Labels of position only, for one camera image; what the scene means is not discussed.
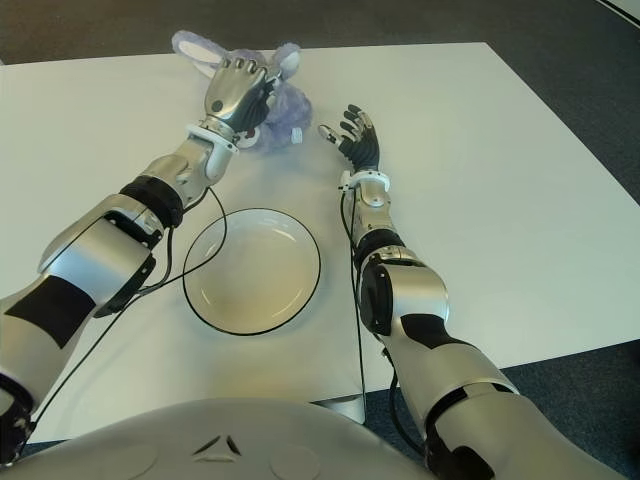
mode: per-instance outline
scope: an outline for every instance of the white table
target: white table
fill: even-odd
[[[202,116],[207,83],[173,55],[0,68],[0,295],[34,278],[59,230],[182,141]],[[305,50],[294,83],[315,105],[312,128],[337,124],[348,103],[374,119],[394,221],[447,283],[452,335],[500,367],[640,336],[640,210],[487,45]],[[180,285],[163,289],[123,316],[33,440],[198,398],[356,393],[337,210],[344,167],[310,130],[301,147],[234,159],[217,188],[229,211],[276,208],[315,235],[322,276],[302,314],[263,336],[233,337],[199,321]],[[189,214],[177,265],[217,216],[212,201]],[[78,352],[105,324],[90,322]],[[364,347],[368,388],[386,388],[380,346],[365,335]]]

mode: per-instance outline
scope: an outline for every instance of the gray carpet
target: gray carpet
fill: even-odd
[[[640,30],[594,0],[0,0],[6,63],[163,53],[178,29],[231,48],[485,41],[640,202]],[[633,342],[507,375],[571,440],[640,478],[639,351]],[[407,451],[384,392],[369,395],[369,419]]]

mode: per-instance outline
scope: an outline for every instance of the stuffed toy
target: stuffed toy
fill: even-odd
[[[302,143],[304,131],[311,124],[311,102],[299,89],[287,82],[298,70],[300,47],[293,43],[280,46],[267,61],[255,50],[228,51],[200,35],[181,30],[171,39],[173,50],[189,58],[209,78],[223,58],[242,57],[267,64],[270,71],[279,71],[274,83],[275,100],[264,123],[252,131],[240,133],[238,147],[270,153],[288,145]]]

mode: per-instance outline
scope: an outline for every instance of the wire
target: wire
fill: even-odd
[[[351,228],[347,228],[347,220],[344,216],[344,200],[346,193],[342,192],[342,197],[340,198],[340,218],[342,219],[342,226],[344,227],[344,231],[347,234],[347,238],[349,239],[350,245],[350,263],[349,270],[351,273],[351,292],[353,294],[353,306],[356,311],[356,331],[358,332],[358,360],[360,363],[360,384],[362,385],[362,403],[364,408],[364,419],[367,421],[367,389],[364,381],[364,360],[362,358],[362,332],[360,329],[360,304],[358,302],[358,285],[360,284],[360,270],[358,270],[358,274],[354,280],[353,278],[353,261],[355,254],[355,243],[353,241],[353,226],[355,223],[355,213],[356,213],[356,200],[353,199],[353,206],[351,209]]]
[[[418,445],[413,439],[409,436],[407,431],[404,429],[402,424],[400,423],[400,419],[398,418],[398,411],[396,410],[396,390],[398,388],[398,375],[396,374],[395,369],[393,370],[393,379],[391,380],[391,385],[389,386],[389,415],[391,416],[391,421],[393,425],[396,427],[398,434],[402,437],[402,439],[409,445],[409,447],[416,452],[418,455],[424,455],[424,448]]]
[[[202,195],[200,195],[200,198],[198,200],[196,200],[195,202],[193,202],[191,205],[189,205],[187,208],[185,208],[182,213],[185,214],[187,213],[189,210],[192,210],[194,208],[196,208],[198,205],[200,205],[202,203],[202,201],[204,200],[204,197],[207,196],[207,191],[209,189],[207,188],[204,192],[202,192]]]
[[[53,402],[53,400],[57,397],[57,395],[60,393],[60,391],[62,390],[62,388],[67,384],[67,382],[69,381],[69,379],[73,376],[74,373],[76,373],[76,371],[80,368],[80,366],[85,362],[85,360],[89,357],[89,355],[91,355],[91,353],[93,353],[93,351],[96,349],[96,347],[100,344],[100,342],[102,341],[102,339],[107,335],[107,333],[109,333],[109,331],[111,330],[111,328],[115,325],[115,323],[118,321],[118,319],[122,316],[122,314],[131,306],[133,305],[135,302],[137,302],[138,300],[140,300],[141,298],[149,295],[150,293],[153,293],[163,287],[166,287],[167,285],[169,285],[170,283],[175,282],[176,280],[180,279],[180,278],[184,278],[186,275],[189,275],[191,272],[193,272],[194,270],[197,270],[198,268],[202,267],[203,265],[205,265],[206,263],[210,262],[211,260],[213,260],[213,258],[215,258],[216,255],[218,255],[218,253],[220,252],[220,250],[222,249],[225,240],[227,238],[227,213],[224,210],[224,207],[222,206],[222,202],[220,201],[220,198],[218,198],[218,196],[216,195],[216,193],[210,188],[207,188],[207,191],[210,192],[213,197],[216,199],[216,201],[218,202],[218,207],[220,208],[220,212],[222,214],[222,219],[224,221],[224,233],[222,235],[222,241],[220,242],[220,245],[218,246],[218,248],[216,249],[216,251],[213,253],[213,255],[211,255],[209,258],[207,258],[204,262],[196,265],[195,267],[182,272],[180,275],[176,275],[175,277],[173,277],[171,280],[166,280],[169,277],[169,274],[171,273],[171,264],[172,264],[172,249],[173,249],[173,231],[174,228],[172,227],[169,230],[169,234],[167,235],[167,270],[164,274],[163,280],[164,281],[160,281],[158,283],[155,283],[149,287],[145,287],[142,290],[140,290],[138,292],[138,296],[132,298],[123,308],[122,310],[120,310],[120,312],[118,312],[118,314],[114,317],[113,320],[111,320],[111,322],[109,323],[109,325],[107,325],[107,328],[104,329],[104,331],[100,334],[100,336],[96,339],[95,342],[93,342],[93,345],[91,345],[91,347],[89,348],[89,350],[87,350],[87,352],[82,356],[82,358],[80,360],[78,360],[78,363],[75,364],[75,366],[71,369],[71,371],[67,374],[67,376],[64,378],[64,380],[62,380],[62,382],[60,383],[60,385],[58,385],[58,387],[55,389],[55,391],[51,394],[51,396],[49,397],[49,399],[47,400],[47,403],[44,404],[44,406],[42,407],[42,409],[40,410],[40,414],[38,415],[38,418],[32,422],[32,430],[34,430],[37,425],[38,422],[40,422],[40,420],[42,419],[42,417],[44,416],[45,412],[47,411],[47,409],[49,408],[49,406],[51,405],[51,403]],[[202,201],[202,198],[200,198],[195,204],[189,206],[189,208],[193,208],[194,205],[199,204]]]

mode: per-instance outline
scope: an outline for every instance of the plate rim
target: plate rim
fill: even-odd
[[[186,285],[186,277],[187,275],[184,275],[184,272],[186,271],[186,267],[187,267],[187,261],[189,260],[189,254],[191,254],[191,250],[193,249],[194,245],[196,244],[196,242],[198,241],[198,239],[204,235],[204,233],[209,230],[209,228],[211,228],[213,225],[215,225],[216,223],[218,223],[219,221],[223,220],[223,218],[226,216],[227,218],[230,217],[233,214],[236,213],[241,213],[241,212],[246,212],[249,210],[265,210],[268,212],[276,212],[279,213],[281,215],[285,215],[289,218],[292,218],[293,220],[295,220],[298,225],[302,226],[302,228],[305,229],[305,231],[309,234],[309,237],[311,237],[311,240],[313,241],[313,245],[316,247],[316,256],[318,257],[318,274],[316,275],[316,281],[315,284],[313,285],[313,289],[311,290],[311,293],[309,294],[309,297],[305,300],[305,302],[300,306],[300,308],[298,310],[296,310],[295,313],[293,313],[289,318],[287,318],[284,322],[268,328],[266,330],[260,330],[258,332],[253,332],[253,333],[237,333],[237,332],[230,332],[228,330],[225,330],[223,328],[220,327],[216,327],[215,325],[212,325],[211,323],[209,323],[208,321],[206,321],[201,315],[200,313],[198,313],[198,310],[193,306],[193,304],[191,303],[191,299],[189,298],[189,293],[187,292],[187,285]],[[273,330],[276,330],[280,327],[282,327],[283,325],[286,325],[287,323],[289,323],[291,320],[293,320],[295,317],[298,316],[298,314],[304,310],[304,308],[307,306],[307,304],[311,301],[311,299],[313,298],[313,296],[316,293],[316,290],[318,289],[318,284],[320,283],[320,275],[322,274],[322,256],[320,255],[320,247],[318,246],[318,242],[316,241],[316,238],[313,236],[313,233],[311,233],[311,230],[309,230],[309,228],[307,228],[307,226],[302,223],[300,220],[298,220],[296,217],[294,217],[293,215],[287,213],[287,212],[283,212],[282,210],[277,210],[275,208],[266,208],[266,207],[248,207],[248,208],[241,208],[239,210],[234,210],[233,212],[227,213],[226,215],[222,215],[218,218],[216,218],[213,222],[209,223],[208,225],[206,225],[202,231],[196,236],[196,238],[193,240],[193,242],[191,242],[191,245],[189,246],[189,250],[187,250],[187,254],[184,257],[184,263],[182,265],[182,292],[184,294],[184,297],[187,300],[187,303],[189,304],[189,308],[191,309],[191,311],[193,313],[196,314],[196,316],[200,319],[201,322],[205,323],[206,325],[208,325],[209,327],[218,330],[219,332],[223,332],[229,335],[236,335],[239,337],[253,337],[256,335],[262,335],[264,333],[268,333],[271,332]]]

